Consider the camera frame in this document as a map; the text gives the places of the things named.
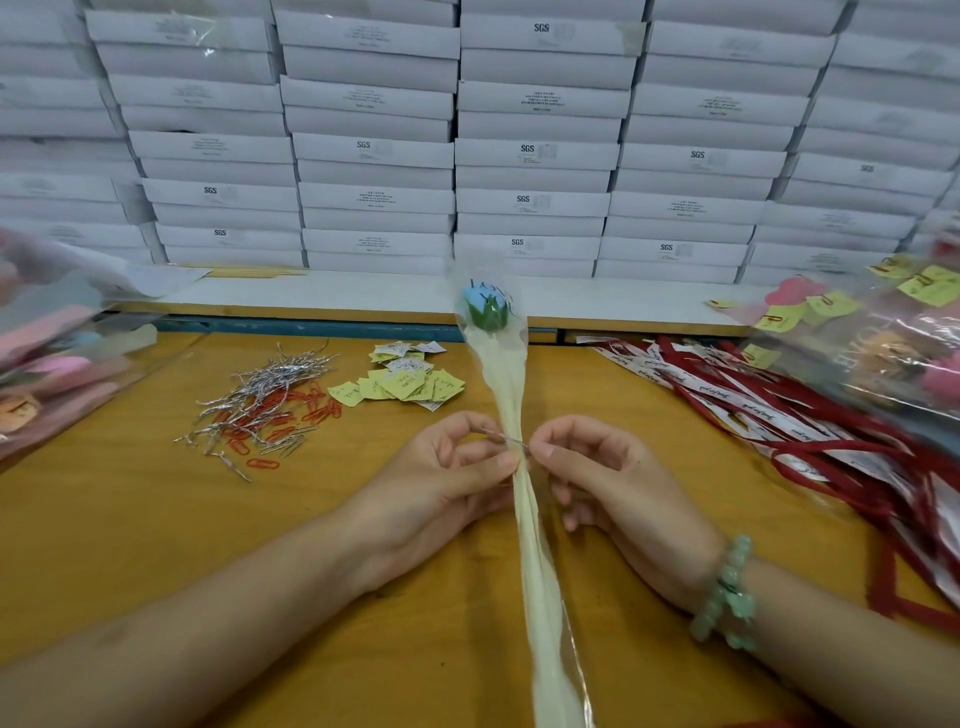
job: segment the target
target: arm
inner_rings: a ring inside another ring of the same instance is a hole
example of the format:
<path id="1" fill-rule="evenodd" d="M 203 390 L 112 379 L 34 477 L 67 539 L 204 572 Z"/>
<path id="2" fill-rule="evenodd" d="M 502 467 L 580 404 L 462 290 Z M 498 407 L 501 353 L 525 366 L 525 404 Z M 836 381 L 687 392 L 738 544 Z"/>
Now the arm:
<path id="1" fill-rule="evenodd" d="M 568 531 L 603 528 L 661 596 L 691 614 L 701 608 L 729 545 L 649 449 L 628 432 L 564 417 L 543 425 L 530 450 L 550 472 Z M 756 656 L 821 705 L 857 726 L 956 724 L 956 648 L 760 559 L 741 584 L 756 599 Z"/>
<path id="2" fill-rule="evenodd" d="M 414 437 L 358 494 L 178 594 L 0 670 L 8 728 L 188 725 L 357 596 L 508 505 L 518 457 L 458 445 L 460 413 Z"/>

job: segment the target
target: yellow paper label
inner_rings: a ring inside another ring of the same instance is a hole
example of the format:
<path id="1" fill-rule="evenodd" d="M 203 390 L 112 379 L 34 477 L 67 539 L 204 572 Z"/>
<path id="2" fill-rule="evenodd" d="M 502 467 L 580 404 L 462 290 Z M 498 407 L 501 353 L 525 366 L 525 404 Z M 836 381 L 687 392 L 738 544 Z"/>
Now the yellow paper label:
<path id="1" fill-rule="evenodd" d="M 326 391 L 333 399 L 347 407 L 355 407 L 364 400 L 360 385 L 352 381 L 344 382 L 339 387 L 330 387 Z"/>
<path id="2" fill-rule="evenodd" d="M 758 369 L 769 369 L 780 358 L 780 352 L 764 349 L 756 344 L 744 347 L 740 353 L 743 354 L 743 358 L 750 366 Z"/>
<path id="3" fill-rule="evenodd" d="M 806 303 L 794 305 L 772 305 L 754 324 L 754 328 L 772 333 L 786 333 L 795 328 L 804 319 Z"/>
<path id="4" fill-rule="evenodd" d="M 843 291 L 830 291 L 822 296 L 809 296 L 806 302 L 814 312 L 828 319 L 846 316 L 860 308 L 860 303 Z"/>

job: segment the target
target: left hand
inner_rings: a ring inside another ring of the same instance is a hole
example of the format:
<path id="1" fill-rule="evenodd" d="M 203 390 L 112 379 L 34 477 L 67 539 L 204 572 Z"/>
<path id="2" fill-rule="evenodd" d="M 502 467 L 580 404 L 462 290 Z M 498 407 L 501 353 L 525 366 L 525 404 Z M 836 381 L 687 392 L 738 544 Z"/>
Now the left hand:
<path id="1" fill-rule="evenodd" d="M 481 428 L 499 431 L 495 420 L 476 412 L 429 426 L 341 506 L 350 531 L 363 541 L 353 575 L 358 592 L 419 566 L 468 525 L 513 502 L 505 481 L 519 455 L 487 439 L 460 444 Z"/>

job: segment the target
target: hand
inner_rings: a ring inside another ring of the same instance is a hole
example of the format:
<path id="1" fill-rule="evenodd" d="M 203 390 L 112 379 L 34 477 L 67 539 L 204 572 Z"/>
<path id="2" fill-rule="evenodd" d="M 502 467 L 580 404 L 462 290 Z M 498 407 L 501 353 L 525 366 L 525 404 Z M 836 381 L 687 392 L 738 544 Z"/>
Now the hand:
<path id="1" fill-rule="evenodd" d="M 459 412 L 415 435 L 341 508 L 364 540 L 354 574 L 370 592 L 422 564 L 479 518 L 513 503 L 505 484 L 519 456 L 471 432 L 499 431 L 490 417 Z"/>
<path id="2" fill-rule="evenodd" d="M 727 541 L 650 450 L 629 432 L 589 417 L 552 420 L 530 439 L 564 508 L 564 528 L 595 525 L 660 596 L 696 612 Z"/>

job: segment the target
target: stacked white boxes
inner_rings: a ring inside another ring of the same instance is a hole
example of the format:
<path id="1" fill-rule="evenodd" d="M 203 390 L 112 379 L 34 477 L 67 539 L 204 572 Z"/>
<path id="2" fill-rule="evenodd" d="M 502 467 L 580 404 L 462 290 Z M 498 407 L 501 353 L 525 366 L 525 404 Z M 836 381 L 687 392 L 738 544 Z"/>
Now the stacked white boxes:
<path id="1" fill-rule="evenodd" d="M 529 276 L 590 278 L 644 3 L 466 0 L 454 253 Z"/>
<path id="2" fill-rule="evenodd" d="M 457 8 L 286 0 L 275 11 L 310 267 L 442 274 L 456 210 Z"/>
<path id="3" fill-rule="evenodd" d="M 843 7 L 655 0 L 597 277 L 736 280 Z"/>

